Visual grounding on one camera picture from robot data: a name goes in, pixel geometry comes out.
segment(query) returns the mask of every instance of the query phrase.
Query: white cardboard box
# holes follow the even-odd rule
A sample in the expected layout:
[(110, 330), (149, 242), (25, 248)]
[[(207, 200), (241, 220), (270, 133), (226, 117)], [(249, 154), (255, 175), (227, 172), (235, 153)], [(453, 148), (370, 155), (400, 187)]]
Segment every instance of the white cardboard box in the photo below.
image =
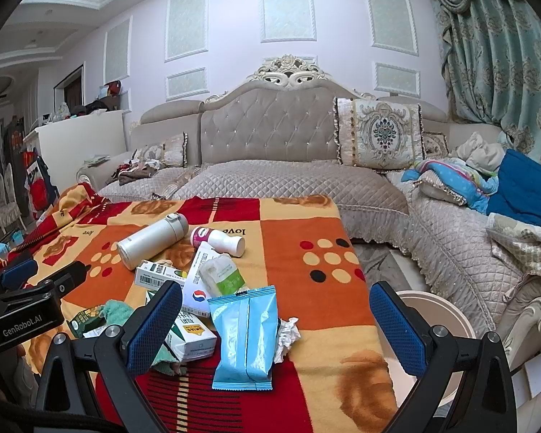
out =
[[(152, 296), (152, 292), (146, 292), (146, 303)], [(184, 363), (211, 356), (215, 351), (216, 335), (194, 314), (180, 311), (165, 343), (176, 358)]]
[(134, 284), (155, 292), (166, 280), (174, 280), (183, 287), (187, 276), (188, 274), (182, 270), (143, 260), (142, 264), (136, 268)]
[(182, 289), (182, 310), (191, 312), (202, 318), (208, 318), (211, 310), (208, 306), (208, 299), (211, 295), (208, 293), (206, 285), (198, 274), (198, 267), (203, 262), (218, 257), (220, 254), (215, 251), (210, 244), (202, 242), (197, 249), (189, 274), (186, 277), (186, 283)]

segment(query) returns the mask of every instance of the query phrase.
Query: teal floral curtain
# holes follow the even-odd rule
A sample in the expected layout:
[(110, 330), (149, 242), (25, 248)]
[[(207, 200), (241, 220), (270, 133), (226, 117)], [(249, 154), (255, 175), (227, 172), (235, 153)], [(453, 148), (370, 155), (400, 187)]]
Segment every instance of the teal floral curtain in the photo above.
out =
[(432, 0), (449, 110), (541, 163), (541, 21), (525, 0)]

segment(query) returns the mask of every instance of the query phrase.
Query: tufted headrest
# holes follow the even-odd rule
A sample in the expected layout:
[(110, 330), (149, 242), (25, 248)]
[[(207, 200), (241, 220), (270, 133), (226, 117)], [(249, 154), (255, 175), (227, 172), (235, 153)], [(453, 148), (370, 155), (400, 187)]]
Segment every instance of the tufted headrest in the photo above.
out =
[(335, 159), (333, 99), (324, 87), (244, 92), (202, 114), (202, 161)]

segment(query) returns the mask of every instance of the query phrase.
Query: patterned tablecloth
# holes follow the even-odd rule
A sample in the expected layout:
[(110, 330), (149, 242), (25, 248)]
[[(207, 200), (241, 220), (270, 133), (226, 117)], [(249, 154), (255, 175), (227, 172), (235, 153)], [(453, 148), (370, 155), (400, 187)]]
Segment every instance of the patterned tablecloth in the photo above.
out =
[[(246, 251), (234, 261), (250, 288), (274, 285), (278, 315), (299, 318), (302, 338), (286, 361), (273, 367), (271, 392), (214, 392), (212, 375), (220, 352), (189, 364), (187, 376), (151, 372), (138, 379), (172, 431), (378, 432), (396, 411), (391, 378), (381, 356), (369, 310), (365, 277), (327, 197), (289, 199), (191, 198), (110, 204), (88, 185), (76, 185), (30, 236), (39, 272), (30, 283), (73, 260), (92, 265), (87, 281), (62, 302), (70, 320), (108, 299), (133, 307), (144, 288), (120, 261), (117, 241), (172, 212), (191, 228), (207, 225), (241, 235)], [(194, 249), (188, 238), (155, 257), (188, 269)], [(26, 344), (27, 359), (40, 372), (53, 335), (64, 324)], [(101, 405), (115, 414), (97, 382)]]

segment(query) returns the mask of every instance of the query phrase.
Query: white bowl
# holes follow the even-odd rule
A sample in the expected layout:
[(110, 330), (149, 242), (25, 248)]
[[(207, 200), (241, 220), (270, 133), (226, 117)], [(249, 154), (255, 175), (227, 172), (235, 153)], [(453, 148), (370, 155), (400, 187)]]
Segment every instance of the white bowl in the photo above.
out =
[[(419, 311), (428, 325), (444, 325), (455, 337), (475, 338), (475, 331), (471, 323), (459, 309), (446, 299), (433, 293), (416, 291), (397, 292), (397, 294), (407, 306), (411, 306), (411, 308)], [(383, 356), (389, 365), (389, 373), (393, 380), (393, 390), (395, 391), (397, 406), (400, 406), (415, 385), (415, 382), (417, 382), (417, 379), (415, 376), (405, 373), (401, 367), (401, 363), (399, 363), (393, 349), (389, 345), (385, 334), (383, 334), (378, 325), (377, 328), (381, 339)], [(451, 375), (439, 406), (445, 405), (454, 399), (460, 380), (461, 373)]]

